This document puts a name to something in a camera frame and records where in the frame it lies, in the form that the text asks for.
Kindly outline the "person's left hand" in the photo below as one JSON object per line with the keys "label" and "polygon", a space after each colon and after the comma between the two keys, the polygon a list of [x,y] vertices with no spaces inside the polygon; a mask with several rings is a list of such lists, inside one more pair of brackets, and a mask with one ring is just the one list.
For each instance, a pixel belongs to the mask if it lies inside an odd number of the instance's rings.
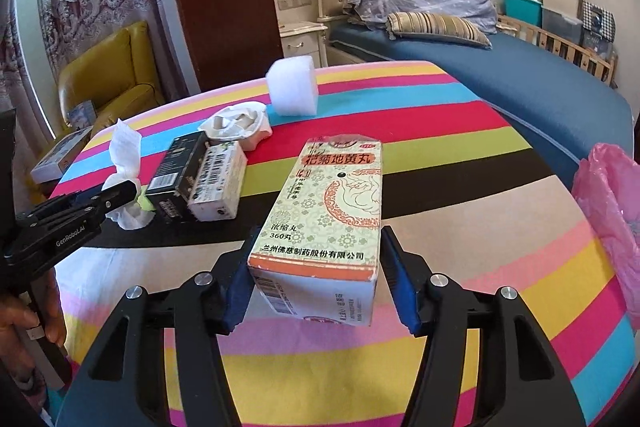
{"label": "person's left hand", "polygon": [[[49,270],[44,280],[46,293],[41,307],[44,332],[51,343],[63,347],[66,325],[55,269]],[[35,363],[18,338],[16,329],[32,329],[38,324],[37,314],[29,310],[21,299],[13,296],[1,297],[1,361],[10,375],[18,381],[29,381]]]}

